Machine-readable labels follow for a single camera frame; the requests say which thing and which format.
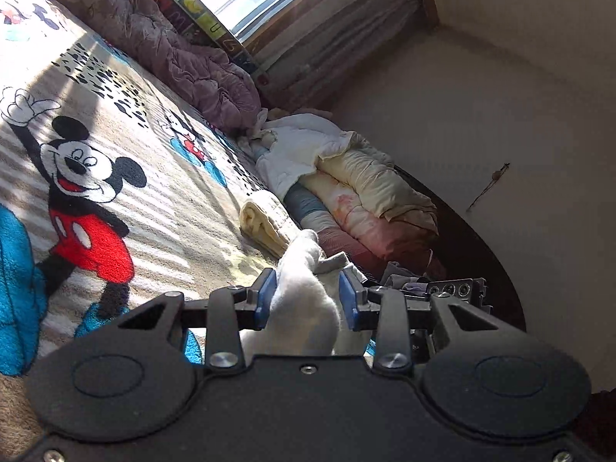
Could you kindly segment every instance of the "mickey mouse hand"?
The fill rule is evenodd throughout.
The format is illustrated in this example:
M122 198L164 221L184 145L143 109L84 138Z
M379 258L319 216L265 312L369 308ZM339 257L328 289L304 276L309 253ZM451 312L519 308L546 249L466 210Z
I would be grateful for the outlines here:
M6 87L2 91L0 100L0 113L2 118L10 125L25 127L32 118L42 112L51 109L59 109L60 104L56 101L45 99L36 101L35 98L24 89Z

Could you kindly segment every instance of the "screw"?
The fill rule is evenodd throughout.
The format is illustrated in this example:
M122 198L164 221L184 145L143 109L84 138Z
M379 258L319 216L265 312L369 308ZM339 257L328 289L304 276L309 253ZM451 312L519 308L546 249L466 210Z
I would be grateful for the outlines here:
M65 462L64 455L56 450L48 450L42 455L44 462Z
M385 354L379 358L379 365L384 368L402 368L408 364L408 358L401 352Z
M553 462L574 462L574 456L569 452L560 452L556 454Z
M316 370L318 370L318 368L313 365L304 365L300 368L300 372L306 375L312 375L313 373L316 373Z
M209 363L215 368L231 368L237 365L238 357L232 352L215 352L209 357Z

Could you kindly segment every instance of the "beige blanket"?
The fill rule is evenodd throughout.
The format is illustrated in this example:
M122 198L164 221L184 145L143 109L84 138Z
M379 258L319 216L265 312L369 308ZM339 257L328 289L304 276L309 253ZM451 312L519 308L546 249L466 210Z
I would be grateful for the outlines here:
M39 432L22 384L38 357L164 291L249 285L272 259L239 231L263 186L234 143L57 3L0 13L0 455L13 456Z

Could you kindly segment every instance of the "mickey mouse eye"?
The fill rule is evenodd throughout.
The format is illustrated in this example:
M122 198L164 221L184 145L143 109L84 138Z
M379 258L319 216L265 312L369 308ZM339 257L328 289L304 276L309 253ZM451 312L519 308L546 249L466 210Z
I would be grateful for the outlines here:
M96 159L95 156L88 156L84 161L83 164L86 167L94 167L99 161Z

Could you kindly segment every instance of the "open mouth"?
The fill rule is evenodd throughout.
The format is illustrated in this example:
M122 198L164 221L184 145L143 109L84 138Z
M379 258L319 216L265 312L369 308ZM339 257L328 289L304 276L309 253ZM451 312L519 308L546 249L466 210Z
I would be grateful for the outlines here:
M71 193L82 193L85 191L85 188L76 184L75 182L71 182L70 180L64 179L64 177L58 176L58 184L65 189L66 191L70 191Z

